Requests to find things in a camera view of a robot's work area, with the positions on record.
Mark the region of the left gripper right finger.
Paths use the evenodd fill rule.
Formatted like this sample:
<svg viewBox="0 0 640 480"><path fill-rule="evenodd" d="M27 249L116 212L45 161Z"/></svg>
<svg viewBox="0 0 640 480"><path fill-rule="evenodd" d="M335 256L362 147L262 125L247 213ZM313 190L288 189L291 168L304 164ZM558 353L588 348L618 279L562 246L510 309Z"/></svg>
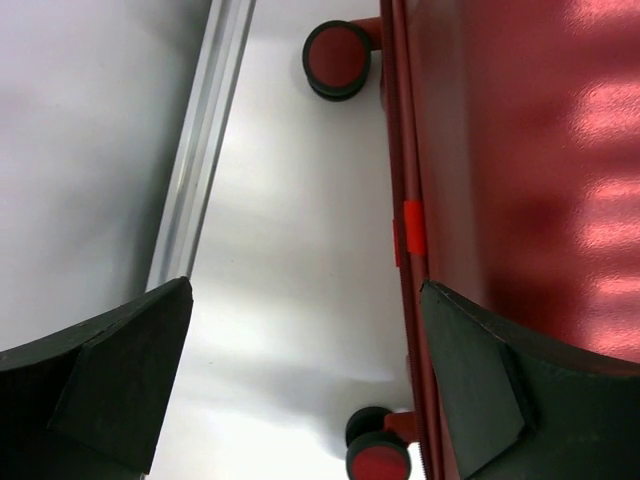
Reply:
<svg viewBox="0 0 640 480"><path fill-rule="evenodd" d="M639 366L426 281L421 306L463 479L636 479Z"/></svg>

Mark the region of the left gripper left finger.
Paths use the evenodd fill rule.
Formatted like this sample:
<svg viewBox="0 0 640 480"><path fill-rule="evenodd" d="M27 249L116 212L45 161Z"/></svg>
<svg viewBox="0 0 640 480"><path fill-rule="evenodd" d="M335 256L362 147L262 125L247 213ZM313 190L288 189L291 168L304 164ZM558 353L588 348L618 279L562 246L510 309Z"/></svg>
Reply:
<svg viewBox="0 0 640 480"><path fill-rule="evenodd" d="M4 479L143 479L193 308L186 277L1 354Z"/></svg>

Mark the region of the red suitcase blue lining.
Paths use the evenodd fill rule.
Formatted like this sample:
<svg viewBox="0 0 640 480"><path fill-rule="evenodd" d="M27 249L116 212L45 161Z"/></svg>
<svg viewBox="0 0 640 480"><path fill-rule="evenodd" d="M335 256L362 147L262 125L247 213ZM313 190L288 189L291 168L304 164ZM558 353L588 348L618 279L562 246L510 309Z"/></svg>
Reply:
<svg viewBox="0 0 640 480"><path fill-rule="evenodd" d="M308 35L321 98L382 55L413 407L356 411L352 479L463 479L421 306L426 281L566 344L639 366L639 5L384 1Z"/></svg>

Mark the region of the aluminium table frame rail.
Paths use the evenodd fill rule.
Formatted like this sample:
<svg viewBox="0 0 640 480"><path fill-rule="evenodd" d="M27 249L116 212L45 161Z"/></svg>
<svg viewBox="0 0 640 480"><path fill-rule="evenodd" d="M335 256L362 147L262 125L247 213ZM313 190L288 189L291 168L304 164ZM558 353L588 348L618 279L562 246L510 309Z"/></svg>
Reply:
<svg viewBox="0 0 640 480"><path fill-rule="evenodd" d="M256 3L211 4L146 289L192 274Z"/></svg>

